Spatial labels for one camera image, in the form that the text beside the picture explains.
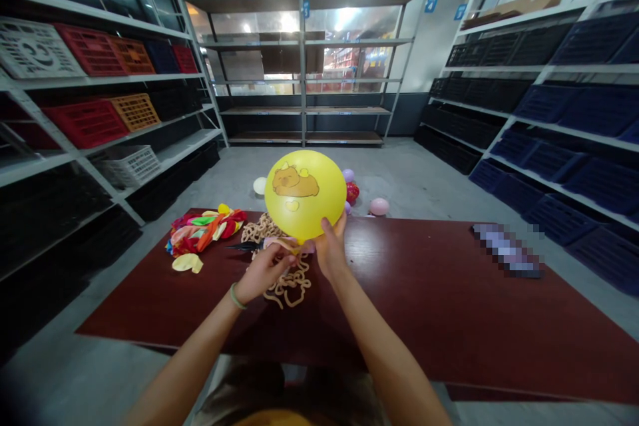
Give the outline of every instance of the brown table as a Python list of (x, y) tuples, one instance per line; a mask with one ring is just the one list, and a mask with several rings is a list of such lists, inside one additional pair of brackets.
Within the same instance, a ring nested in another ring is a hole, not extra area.
[[(202, 212), (193, 208), (190, 212)], [(249, 212), (256, 221), (258, 212)], [(639, 345), (547, 266), (542, 280), (505, 278), (476, 243), (471, 222), (349, 218), (346, 252), (363, 289), (433, 381), (513, 393), (639, 404)], [(140, 345), (179, 347), (250, 255), (200, 255), (198, 274), (175, 272), (168, 235), (78, 329)], [(257, 299), (225, 353), (363, 368), (355, 340), (315, 258), (296, 308)]]

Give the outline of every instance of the white plastic basket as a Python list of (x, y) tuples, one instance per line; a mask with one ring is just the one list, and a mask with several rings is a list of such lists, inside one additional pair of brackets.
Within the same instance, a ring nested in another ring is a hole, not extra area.
[(55, 28), (0, 17), (0, 61), (16, 79), (85, 77)]
[(106, 179), (113, 186), (123, 188), (138, 188), (162, 171), (162, 165), (149, 145), (112, 146), (95, 159)]

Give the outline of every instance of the yellow balloon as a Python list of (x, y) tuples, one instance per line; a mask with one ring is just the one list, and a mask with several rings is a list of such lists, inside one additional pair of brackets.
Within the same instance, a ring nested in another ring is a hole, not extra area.
[(335, 224), (344, 210), (346, 181), (328, 156), (299, 150), (283, 156), (266, 179), (268, 214), (300, 243), (321, 235), (321, 219)]

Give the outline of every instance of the bracelet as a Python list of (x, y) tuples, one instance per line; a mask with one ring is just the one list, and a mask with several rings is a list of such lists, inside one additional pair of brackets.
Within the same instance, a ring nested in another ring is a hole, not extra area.
[(246, 305), (243, 305), (242, 303), (240, 303), (240, 300), (238, 300), (238, 297), (235, 296), (235, 285), (237, 283), (233, 283), (231, 285), (231, 289), (230, 289), (230, 293), (231, 293), (231, 300), (233, 300), (233, 302), (235, 303), (235, 306), (237, 306), (238, 308), (240, 308), (241, 310), (245, 310), (246, 309)]

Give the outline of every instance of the concrete floor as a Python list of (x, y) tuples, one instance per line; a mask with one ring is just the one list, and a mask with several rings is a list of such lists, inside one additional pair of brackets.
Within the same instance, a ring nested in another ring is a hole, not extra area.
[[(367, 214), (376, 197), (388, 199), (390, 217), (489, 221), (509, 224), (537, 254), (612, 321), (639, 340), (639, 301), (621, 294), (561, 247), (541, 238), (519, 215), (408, 138), (389, 139), (378, 148), (317, 148), (340, 168), (355, 171), (360, 199), (353, 213)], [(190, 207), (216, 208), (221, 202), (244, 210), (264, 210), (252, 190), (289, 147), (234, 147), (192, 184), (115, 264), (101, 272), (82, 295), (25, 344), (3, 373), (21, 386), (25, 408), (37, 424), (96, 426), (118, 423), (167, 358), (127, 343), (74, 335), (74, 330), (108, 296)], [(639, 408), (601, 403), (451, 403), (438, 385), (458, 425), (636, 425)]]

